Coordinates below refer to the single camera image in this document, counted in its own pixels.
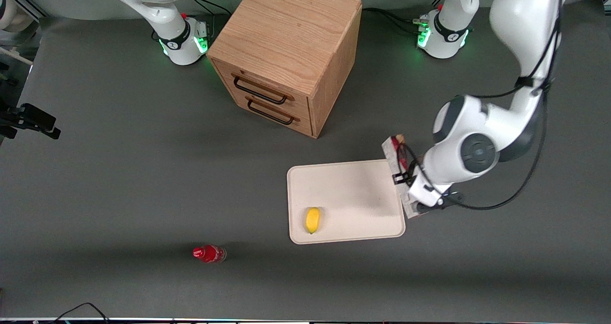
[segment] white cutting board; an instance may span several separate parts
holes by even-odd
[[[288,228],[296,244],[399,237],[401,199],[386,159],[294,166],[286,175]],[[306,230],[310,207],[321,209],[318,231]]]

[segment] red bottle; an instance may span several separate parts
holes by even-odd
[[[193,257],[203,263],[221,263],[225,261],[227,252],[217,245],[207,244],[193,249]]]

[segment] cabinet top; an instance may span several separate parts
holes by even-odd
[[[310,95],[361,8],[360,0],[242,0],[208,57]]]

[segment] wooden cabinet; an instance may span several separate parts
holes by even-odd
[[[360,0],[242,0],[208,50],[236,104],[318,137],[354,65]]]

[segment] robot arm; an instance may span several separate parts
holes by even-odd
[[[443,9],[433,9],[420,20],[426,22],[418,47],[439,59],[454,56],[463,47],[467,27],[480,8],[480,0],[445,0]]]
[[[183,18],[176,0],[120,0],[144,17],[159,35],[159,43],[178,65],[197,61],[208,49],[205,22]]]
[[[444,6],[443,11],[452,7]],[[532,144],[544,80],[559,44],[558,0],[495,0],[493,30],[521,67],[510,109],[469,95],[457,96],[439,111],[433,126],[435,146],[416,167],[410,185],[413,204],[440,205],[442,194],[458,182],[478,178],[499,161],[524,155]]]

